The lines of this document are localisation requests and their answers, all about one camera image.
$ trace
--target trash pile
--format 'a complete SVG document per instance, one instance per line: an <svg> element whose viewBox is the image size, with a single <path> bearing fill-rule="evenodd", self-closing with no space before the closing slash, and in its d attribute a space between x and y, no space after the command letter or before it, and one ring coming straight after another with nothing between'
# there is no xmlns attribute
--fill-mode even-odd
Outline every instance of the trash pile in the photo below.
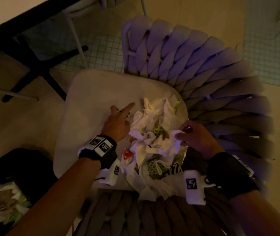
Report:
<svg viewBox="0 0 280 236"><path fill-rule="evenodd" d="M185 121L176 116L181 100L173 95L152 102L144 98L143 102L143 112L134 114L129 132L131 147L123 151L120 169L140 194L139 200L185 197L181 164L187 148L175 139Z"/></svg>

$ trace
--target woven chair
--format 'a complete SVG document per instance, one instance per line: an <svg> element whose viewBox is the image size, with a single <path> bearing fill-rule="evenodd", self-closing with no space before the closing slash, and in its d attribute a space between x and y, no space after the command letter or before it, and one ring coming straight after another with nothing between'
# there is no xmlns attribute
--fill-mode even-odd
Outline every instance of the woven chair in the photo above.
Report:
<svg viewBox="0 0 280 236"><path fill-rule="evenodd" d="M155 79L175 88L189 118L203 124L219 144L254 172L263 191L272 159L270 104L258 77L238 53L202 31L147 16L122 29L125 73ZM188 148L183 170L205 174L207 163ZM205 206L173 196L138 201L137 192L101 192L83 224L86 235L242 235L229 201L215 188L205 189Z"/></svg>

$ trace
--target person's right hand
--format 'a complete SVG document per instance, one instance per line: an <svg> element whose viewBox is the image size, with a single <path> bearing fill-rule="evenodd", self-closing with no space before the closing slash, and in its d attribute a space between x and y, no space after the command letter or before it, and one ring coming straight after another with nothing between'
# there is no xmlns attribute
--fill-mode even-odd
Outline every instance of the person's right hand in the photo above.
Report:
<svg viewBox="0 0 280 236"><path fill-rule="evenodd" d="M209 131L200 123L187 121L183 123L179 130L185 133L178 133L175 138L181 140L182 146L192 147L200 152L206 160L209 160L217 153L224 152L223 148L209 133Z"/></svg>

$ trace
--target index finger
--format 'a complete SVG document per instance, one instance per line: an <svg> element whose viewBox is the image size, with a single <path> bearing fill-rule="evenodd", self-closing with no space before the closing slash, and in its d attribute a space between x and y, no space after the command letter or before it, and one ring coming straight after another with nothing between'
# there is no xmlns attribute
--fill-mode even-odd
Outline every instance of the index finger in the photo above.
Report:
<svg viewBox="0 0 280 236"><path fill-rule="evenodd" d="M121 115L125 118L126 115L131 111L131 109L135 106L135 103L129 103L127 107L125 107L122 112Z"/></svg>
<svg viewBox="0 0 280 236"><path fill-rule="evenodd" d="M184 131L185 129L191 127L191 128L194 128L194 127L197 127L198 123L194 122L194 121L191 121L191 120L188 120L186 122L184 122L180 127L179 127L179 130L181 131Z"/></svg>

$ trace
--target crumpled paper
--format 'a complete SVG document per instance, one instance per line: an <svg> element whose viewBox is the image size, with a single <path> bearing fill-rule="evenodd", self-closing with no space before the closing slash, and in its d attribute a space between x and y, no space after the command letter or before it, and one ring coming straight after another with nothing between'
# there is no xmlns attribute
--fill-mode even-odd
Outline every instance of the crumpled paper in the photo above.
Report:
<svg viewBox="0 0 280 236"><path fill-rule="evenodd" d="M178 184L181 185L182 172L153 180L147 167L148 161L158 154L160 156L156 165L160 163L167 169L171 168L181 148L181 141L175 139L175 135L181 132L178 129L183 123L176 116L180 102L175 96L158 98L152 102L144 98L143 102L143 112L137 111L134 114L129 132L136 139L129 149L134 157L129 164L122 160L121 171L126 172L128 183L140 193L140 200L155 201L160 195L164 199L172 195L184 197L183 187L178 187ZM163 129L163 134L155 131L157 127Z"/></svg>

